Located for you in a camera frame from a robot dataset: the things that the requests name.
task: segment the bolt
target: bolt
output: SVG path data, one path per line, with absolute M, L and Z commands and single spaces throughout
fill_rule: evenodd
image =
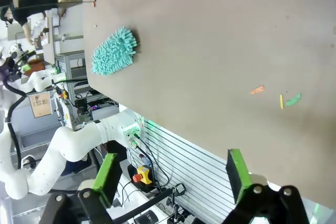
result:
M 89 196 L 90 196 L 90 193 L 88 191 L 86 191 L 86 192 L 83 193 L 83 197 L 84 198 L 89 198 Z
M 290 188 L 286 188 L 284 191 L 283 191 L 283 194 L 286 195 L 286 196 L 290 196 L 292 194 L 292 190 Z
M 255 194 L 260 194 L 262 190 L 263 189 L 260 186 L 256 186 L 255 188 L 253 188 L 253 192 Z

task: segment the brown tabletop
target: brown tabletop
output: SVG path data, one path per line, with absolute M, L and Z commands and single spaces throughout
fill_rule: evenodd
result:
M 83 15 L 92 88 L 222 158 L 240 148 L 251 172 L 336 208 L 335 0 L 97 0 Z M 91 73 L 122 26 L 140 36 L 134 64 Z M 302 98 L 282 110 L 281 93 Z

